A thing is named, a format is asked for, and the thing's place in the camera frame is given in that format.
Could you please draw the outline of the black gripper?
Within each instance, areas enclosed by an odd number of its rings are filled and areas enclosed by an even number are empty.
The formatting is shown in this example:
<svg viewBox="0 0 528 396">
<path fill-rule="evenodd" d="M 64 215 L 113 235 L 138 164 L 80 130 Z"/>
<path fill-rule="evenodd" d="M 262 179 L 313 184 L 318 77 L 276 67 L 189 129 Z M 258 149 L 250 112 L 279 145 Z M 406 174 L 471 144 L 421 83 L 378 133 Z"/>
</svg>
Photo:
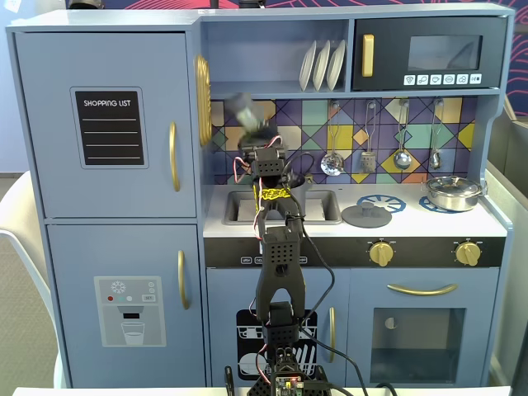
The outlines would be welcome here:
<svg viewBox="0 0 528 396">
<path fill-rule="evenodd" d="M 259 123 L 255 133 L 252 129 L 243 126 L 238 140 L 238 151 L 246 162 L 285 159 L 286 150 L 283 138 L 278 134 L 276 121 L 274 119 L 263 120 Z"/>
</svg>

